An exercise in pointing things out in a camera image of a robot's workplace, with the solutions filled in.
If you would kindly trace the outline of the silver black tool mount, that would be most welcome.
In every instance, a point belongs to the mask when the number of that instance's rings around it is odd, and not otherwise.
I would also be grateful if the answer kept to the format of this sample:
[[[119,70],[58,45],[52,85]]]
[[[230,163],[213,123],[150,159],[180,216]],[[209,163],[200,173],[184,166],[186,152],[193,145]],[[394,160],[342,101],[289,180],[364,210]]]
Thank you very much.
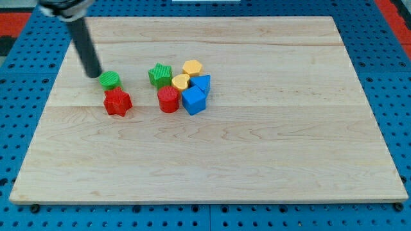
[[[40,11],[47,17],[73,22],[85,17],[95,0],[38,0]]]

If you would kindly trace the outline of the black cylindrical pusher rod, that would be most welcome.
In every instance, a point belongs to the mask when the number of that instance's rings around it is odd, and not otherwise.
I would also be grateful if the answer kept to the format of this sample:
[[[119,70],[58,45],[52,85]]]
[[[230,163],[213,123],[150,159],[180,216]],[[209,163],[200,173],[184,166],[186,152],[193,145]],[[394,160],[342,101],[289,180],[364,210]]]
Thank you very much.
[[[84,17],[67,22],[78,56],[82,62],[85,73],[90,78],[97,78],[102,73],[102,68]]]

